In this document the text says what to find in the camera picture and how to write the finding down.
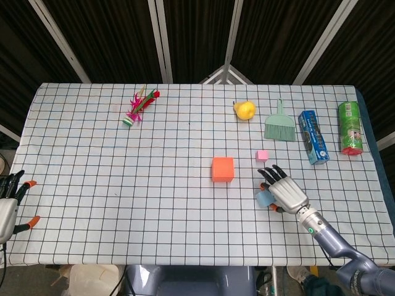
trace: dustpan brush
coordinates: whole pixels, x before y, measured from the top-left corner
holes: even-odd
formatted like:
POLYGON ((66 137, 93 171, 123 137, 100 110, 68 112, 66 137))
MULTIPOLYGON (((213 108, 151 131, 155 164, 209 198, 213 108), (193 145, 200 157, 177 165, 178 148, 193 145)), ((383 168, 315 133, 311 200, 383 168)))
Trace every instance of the dustpan brush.
POLYGON ((277 100, 277 114, 272 114, 265 120, 265 139, 295 141, 295 121, 283 114, 283 100, 277 100))

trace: white grid tablecloth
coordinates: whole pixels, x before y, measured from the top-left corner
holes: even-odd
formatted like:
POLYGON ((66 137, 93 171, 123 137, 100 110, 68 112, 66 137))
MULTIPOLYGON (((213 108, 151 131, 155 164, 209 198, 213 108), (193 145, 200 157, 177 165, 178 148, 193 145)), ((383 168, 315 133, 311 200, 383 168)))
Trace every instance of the white grid tablecloth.
MULTIPOLYGON (((12 171, 34 179, 12 236, 11 264, 327 265, 294 215, 259 208, 256 150, 267 149, 306 190, 313 207, 378 264, 395 263, 393 227, 366 142, 339 153, 338 105, 352 86, 150 84, 160 98, 129 128, 122 118, 141 85, 43 84, 28 114, 12 171), (331 160, 312 166, 296 142, 266 140, 264 121, 315 110, 331 160), (240 121, 236 100, 257 113, 240 121), (231 183, 213 183, 213 156, 234 157, 231 183)), ((343 264, 343 259, 333 260, 343 264)))

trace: robot finger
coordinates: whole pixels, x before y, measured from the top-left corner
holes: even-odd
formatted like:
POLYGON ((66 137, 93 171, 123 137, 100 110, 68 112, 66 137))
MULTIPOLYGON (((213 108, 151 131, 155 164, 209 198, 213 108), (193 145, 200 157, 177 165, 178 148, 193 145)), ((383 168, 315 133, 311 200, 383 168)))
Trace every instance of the robot finger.
POLYGON ((14 174, 11 174, 7 177, 5 177, 4 179, 1 180, 0 183, 0 199, 3 199, 6 197, 6 193, 8 191, 8 187, 10 184, 10 180, 12 179, 12 177, 14 177, 14 174))
POLYGON ((270 187, 270 185, 267 184, 266 182, 262 182, 262 183, 260 184, 261 190, 268 190, 269 187, 270 187))
POLYGON ((277 175, 277 173, 271 168, 265 168, 265 170, 273 176, 276 181, 281 180, 281 177, 277 175))
POLYGON ((29 190, 29 188, 32 188, 33 186, 35 186, 36 184, 37 184, 37 182, 34 180, 24 182, 24 184, 19 188, 19 190, 15 194, 15 199, 18 200, 18 205, 20 205, 23 197, 26 194, 26 191, 29 190))
POLYGON ((273 185, 276 181, 264 170, 259 169, 258 172, 267 180, 268 183, 273 185))
POLYGON ((284 173, 284 171, 278 166, 278 165, 272 165, 272 167, 277 171, 277 173, 282 177, 286 178, 287 175, 284 173))
POLYGON ((40 218, 41 218, 40 216, 35 216, 26 224, 15 225, 13 233, 17 234, 22 231, 32 229, 39 222, 40 218))
POLYGON ((22 177, 24 173, 25 173, 24 170, 20 170, 18 173, 13 175, 13 177, 10 179, 10 184, 8 187, 8 191, 6 193, 6 198, 9 199, 15 197, 15 193, 17 192, 20 177, 22 177))

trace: green cylinder container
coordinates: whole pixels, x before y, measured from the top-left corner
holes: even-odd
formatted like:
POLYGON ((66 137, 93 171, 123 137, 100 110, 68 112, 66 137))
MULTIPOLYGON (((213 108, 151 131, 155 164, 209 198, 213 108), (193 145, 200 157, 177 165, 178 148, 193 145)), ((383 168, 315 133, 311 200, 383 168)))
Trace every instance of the green cylinder container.
POLYGON ((341 152, 358 155, 362 148, 362 135, 357 102, 344 102, 339 105, 341 152))

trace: white pole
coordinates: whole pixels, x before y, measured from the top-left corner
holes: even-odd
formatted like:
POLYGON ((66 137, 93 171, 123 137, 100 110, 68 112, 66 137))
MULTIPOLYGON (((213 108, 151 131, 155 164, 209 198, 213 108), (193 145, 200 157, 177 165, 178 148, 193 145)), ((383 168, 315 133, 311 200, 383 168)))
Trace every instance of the white pole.
POLYGON ((172 61, 170 60, 170 49, 168 46, 165 6, 163 0, 156 0, 156 7, 159 19, 160 38, 164 52, 165 66, 167 72, 167 83, 173 83, 172 61))
POLYGON ((219 71, 216 72, 216 74, 212 75, 209 79, 207 79, 203 84, 209 84, 212 80, 215 79, 218 75, 220 75, 223 72, 223 69, 220 69, 219 71))
POLYGON ((154 31, 156 52, 159 60, 160 74, 163 83, 168 83, 165 59, 163 56, 162 41, 160 40, 160 30, 158 24, 158 14, 156 12, 155 0, 148 0, 149 14, 151 16, 152 30, 154 31))
POLYGON ((51 34, 52 38, 54 38, 54 41, 59 46, 70 65, 73 67, 75 73, 77 73, 78 77, 80 77, 82 83, 91 83, 91 80, 85 73, 83 67, 69 46, 66 38, 63 36, 62 32, 57 26, 55 20, 52 18, 52 15, 49 13, 44 2, 42 0, 29 0, 29 3, 37 13, 38 17, 41 19, 44 26, 47 28, 49 34, 51 34))
POLYGON ((377 147, 379 151, 386 149, 387 147, 394 144, 395 144, 395 131, 393 131, 391 134, 388 134, 383 139, 377 141, 377 147))
POLYGON ((322 54, 325 52, 328 45, 331 43, 333 37, 337 34, 340 27, 347 19, 348 15, 357 4, 358 0, 343 0, 339 5, 338 10, 332 16, 320 39, 317 41, 312 52, 304 63, 303 67, 297 74, 293 84, 300 85, 306 80, 322 54))
POLYGON ((237 30, 239 28, 241 9, 243 8, 244 0, 235 0, 235 6, 233 7, 233 16, 230 25, 229 38, 228 38, 228 46, 227 53, 225 54, 225 63, 223 64, 223 76, 222 81, 225 83, 228 80, 228 72, 230 61, 233 57, 233 50, 235 48, 237 30))
POLYGON ((234 71, 232 71, 232 69, 230 69, 230 68, 229 68, 229 74, 233 75, 242 84, 248 84, 239 75, 237 75, 234 71))
POLYGON ((20 136, 13 133, 5 126, 0 125, 0 132, 2 132, 3 134, 6 134, 7 136, 9 136, 11 139, 14 139, 15 141, 20 142, 20 136))

